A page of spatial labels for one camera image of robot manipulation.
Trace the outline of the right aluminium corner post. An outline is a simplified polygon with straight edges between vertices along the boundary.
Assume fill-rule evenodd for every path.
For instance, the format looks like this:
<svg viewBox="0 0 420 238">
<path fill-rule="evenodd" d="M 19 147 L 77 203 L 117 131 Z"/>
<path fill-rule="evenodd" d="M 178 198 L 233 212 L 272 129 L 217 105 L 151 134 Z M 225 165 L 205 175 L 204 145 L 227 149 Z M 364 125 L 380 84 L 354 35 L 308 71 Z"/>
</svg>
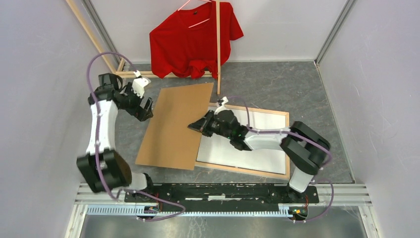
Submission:
<svg viewBox="0 0 420 238">
<path fill-rule="evenodd" d="M 317 67 L 319 67 L 320 63 L 322 62 L 323 58 L 327 54 L 330 46 L 332 45 L 333 41 L 335 40 L 335 37 L 339 33 L 340 29 L 342 28 L 342 25 L 346 21 L 348 15 L 350 14 L 351 10 L 353 9 L 355 3 L 357 0 L 347 0 L 339 13 L 334 25 L 332 26 L 326 40 L 324 41 L 320 51 L 317 54 L 317 57 L 314 60 L 314 63 Z"/>
</svg>

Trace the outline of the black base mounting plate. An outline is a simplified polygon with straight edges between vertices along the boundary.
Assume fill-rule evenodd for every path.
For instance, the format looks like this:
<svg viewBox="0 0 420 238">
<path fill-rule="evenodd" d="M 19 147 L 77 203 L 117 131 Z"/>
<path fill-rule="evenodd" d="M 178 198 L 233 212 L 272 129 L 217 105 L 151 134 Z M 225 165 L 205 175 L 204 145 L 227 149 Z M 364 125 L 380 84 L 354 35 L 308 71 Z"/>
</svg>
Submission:
<svg viewBox="0 0 420 238">
<path fill-rule="evenodd" d="M 308 186 L 304 192 L 297 192 L 286 183 L 155 183 L 145 192 L 174 203 L 206 200 L 319 203 L 315 186 Z"/>
</svg>

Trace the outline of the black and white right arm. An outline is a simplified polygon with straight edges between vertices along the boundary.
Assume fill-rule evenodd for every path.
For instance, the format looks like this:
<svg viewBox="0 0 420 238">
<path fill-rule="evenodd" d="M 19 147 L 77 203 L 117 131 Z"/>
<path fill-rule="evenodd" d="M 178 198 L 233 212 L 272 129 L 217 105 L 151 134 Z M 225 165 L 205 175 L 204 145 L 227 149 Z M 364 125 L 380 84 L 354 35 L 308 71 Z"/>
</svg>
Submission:
<svg viewBox="0 0 420 238">
<path fill-rule="evenodd" d="M 222 136 L 239 151 L 283 151 L 296 167 L 286 188 L 292 202 L 306 196 L 314 177 L 332 159 L 330 143 L 301 121 L 281 129 L 256 129 L 241 124 L 232 110 L 209 110 L 187 127 L 206 137 Z"/>
</svg>

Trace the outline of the wooden clothes rack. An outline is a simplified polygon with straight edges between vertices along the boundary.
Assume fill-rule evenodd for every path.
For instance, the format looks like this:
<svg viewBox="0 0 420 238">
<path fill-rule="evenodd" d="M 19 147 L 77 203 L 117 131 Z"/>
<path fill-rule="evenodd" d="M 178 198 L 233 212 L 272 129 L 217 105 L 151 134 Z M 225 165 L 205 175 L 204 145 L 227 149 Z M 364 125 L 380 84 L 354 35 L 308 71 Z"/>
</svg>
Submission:
<svg viewBox="0 0 420 238">
<path fill-rule="evenodd" d="M 89 39 L 95 46 L 96 50 L 99 54 L 105 52 L 105 49 L 100 44 L 98 37 L 93 32 L 92 28 L 89 26 L 86 18 L 83 16 L 80 8 L 77 6 L 76 2 L 73 0 L 66 0 L 68 6 L 70 7 L 71 11 L 77 18 L 78 22 L 81 24 L 82 28 L 84 29 L 85 33 L 88 35 Z M 221 40 L 220 40 L 220 1 L 216 1 L 216 49 L 217 49 L 217 95 L 221 95 Z M 128 63 L 123 57 L 117 56 L 116 60 L 118 62 L 118 67 L 115 67 L 110 60 L 104 55 L 101 55 L 103 61 L 106 63 L 107 67 L 109 68 L 110 72 L 116 74 L 123 79 L 130 79 L 135 78 L 138 74 L 146 78 L 157 78 L 151 71 L 124 71 L 123 68 Z"/>
</svg>

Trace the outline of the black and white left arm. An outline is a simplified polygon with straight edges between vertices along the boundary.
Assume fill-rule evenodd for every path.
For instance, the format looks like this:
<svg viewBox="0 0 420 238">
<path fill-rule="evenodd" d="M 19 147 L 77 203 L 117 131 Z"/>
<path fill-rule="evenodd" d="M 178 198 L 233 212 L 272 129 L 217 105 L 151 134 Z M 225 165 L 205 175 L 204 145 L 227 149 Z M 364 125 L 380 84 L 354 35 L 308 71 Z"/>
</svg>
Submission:
<svg viewBox="0 0 420 238">
<path fill-rule="evenodd" d="M 153 100 L 144 96 L 150 82 L 139 76 L 123 85 L 119 75 L 99 75 L 99 86 L 88 97 L 92 113 L 89 145 L 85 155 L 76 160 L 77 168 L 93 193 L 111 192 L 131 184 L 131 169 L 116 150 L 115 123 L 119 110 L 125 110 L 138 121 L 153 117 Z"/>
</svg>

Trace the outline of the aluminium rail frame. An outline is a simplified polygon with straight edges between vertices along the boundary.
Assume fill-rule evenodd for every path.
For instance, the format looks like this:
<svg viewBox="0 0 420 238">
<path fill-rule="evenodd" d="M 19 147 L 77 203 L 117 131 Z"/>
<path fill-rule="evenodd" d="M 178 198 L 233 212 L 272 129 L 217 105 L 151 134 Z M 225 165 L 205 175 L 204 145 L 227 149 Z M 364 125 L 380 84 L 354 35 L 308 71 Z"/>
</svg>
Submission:
<svg viewBox="0 0 420 238">
<path fill-rule="evenodd" d="M 157 183 L 118 201 L 80 184 L 67 238 L 378 238 L 364 184 L 322 182 L 292 198 L 281 183 Z"/>
</svg>

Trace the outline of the brown cardboard backing board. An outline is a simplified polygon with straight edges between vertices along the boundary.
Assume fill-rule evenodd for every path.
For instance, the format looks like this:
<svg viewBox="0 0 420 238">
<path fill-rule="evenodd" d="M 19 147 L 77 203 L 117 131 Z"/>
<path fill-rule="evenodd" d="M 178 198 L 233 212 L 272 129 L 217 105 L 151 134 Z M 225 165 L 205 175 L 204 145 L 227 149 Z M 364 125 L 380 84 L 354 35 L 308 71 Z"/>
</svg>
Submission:
<svg viewBox="0 0 420 238">
<path fill-rule="evenodd" d="M 213 83 L 162 88 L 135 163 L 193 170 L 201 134 L 188 125 L 208 111 Z"/>
</svg>

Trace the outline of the red t-shirt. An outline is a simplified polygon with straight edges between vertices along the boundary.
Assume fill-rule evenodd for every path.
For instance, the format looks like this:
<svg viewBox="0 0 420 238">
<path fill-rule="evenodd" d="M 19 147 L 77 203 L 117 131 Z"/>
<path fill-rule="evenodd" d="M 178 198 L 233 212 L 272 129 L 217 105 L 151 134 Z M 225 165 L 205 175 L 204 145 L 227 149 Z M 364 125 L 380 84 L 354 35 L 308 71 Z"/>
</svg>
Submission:
<svg viewBox="0 0 420 238">
<path fill-rule="evenodd" d="M 221 64 L 231 54 L 231 41 L 244 36 L 231 3 L 220 3 Z M 151 70 L 159 78 L 200 78 L 208 70 L 217 78 L 216 4 L 209 23 L 187 29 L 176 13 L 150 32 Z"/>
</svg>

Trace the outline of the pink clothes hanger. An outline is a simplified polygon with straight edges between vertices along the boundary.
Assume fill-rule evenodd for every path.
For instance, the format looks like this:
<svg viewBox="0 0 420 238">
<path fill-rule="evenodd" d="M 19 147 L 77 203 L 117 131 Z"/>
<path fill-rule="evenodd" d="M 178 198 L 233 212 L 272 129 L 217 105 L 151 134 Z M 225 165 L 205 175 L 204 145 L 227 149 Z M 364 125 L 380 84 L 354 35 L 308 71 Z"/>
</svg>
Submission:
<svg viewBox="0 0 420 238">
<path fill-rule="evenodd" d="M 184 7 L 190 2 L 188 0 L 184 5 L 178 8 L 175 13 L 180 22 L 187 29 L 193 29 L 209 23 L 213 13 L 213 1 L 203 0 L 203 3 L 192 9 L 185 9 Z"/>
</svg>

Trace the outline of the aluminium corner post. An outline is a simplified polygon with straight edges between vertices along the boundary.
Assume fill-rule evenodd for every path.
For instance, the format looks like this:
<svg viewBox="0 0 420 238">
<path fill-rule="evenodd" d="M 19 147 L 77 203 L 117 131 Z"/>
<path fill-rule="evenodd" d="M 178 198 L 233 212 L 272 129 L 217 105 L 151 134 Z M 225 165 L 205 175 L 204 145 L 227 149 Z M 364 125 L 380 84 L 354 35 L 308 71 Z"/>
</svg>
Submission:
<svg viewBox="0 0 420 238">
<path fill-rule="evenodd" d="M 93 2 L 91 0 L 81 0 L 84 8 L 86 9 L 89 18 L 93 22 L 97 33 L 99 34 L 99 38 L 107 51 L 117 52 L 117 49 L 106 30 L 104 23 L 102 22 Z"/>
<path fill-rule="evenodd" d="M 347 0 L 339 13 L 334 25 L 332 26 L 326 40 L 324 41 L 320 51 L 317 54 L 317 57 L 314 60 L 314 63 L 317 67 L 319 67 L 320 63 L 322 62 L 323 58 L 327 54 L 330 46 L 332 45 L 333 41 L 335 40 L 335 37 L 339 33 L 340 29 L 342 28 L 342 25 L 346 21 L 348 15 L 350 14 L 351 10 L 353 9 L 355 3 L 357 0 Z"/>
</svg>

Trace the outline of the left aluminium corner post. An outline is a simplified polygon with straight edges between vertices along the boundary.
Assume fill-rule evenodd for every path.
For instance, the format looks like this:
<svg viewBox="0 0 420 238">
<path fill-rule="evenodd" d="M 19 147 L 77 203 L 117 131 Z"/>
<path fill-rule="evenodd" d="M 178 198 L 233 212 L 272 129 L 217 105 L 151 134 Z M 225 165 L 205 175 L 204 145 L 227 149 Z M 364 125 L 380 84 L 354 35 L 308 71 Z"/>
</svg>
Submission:
<svg viewBox="0 0 420 238">
<path fill-rule="evenodd" d="M 117 52 L 117 49 L 106 30 L 104 23 L 102 22 L 93 2 L 91 0 L 81 0 L 84 8 L 86 9 L 89 18 L 93 22 L 97 33 L 99 34 L 99 38 L 107 51 Z"/>
</svg>

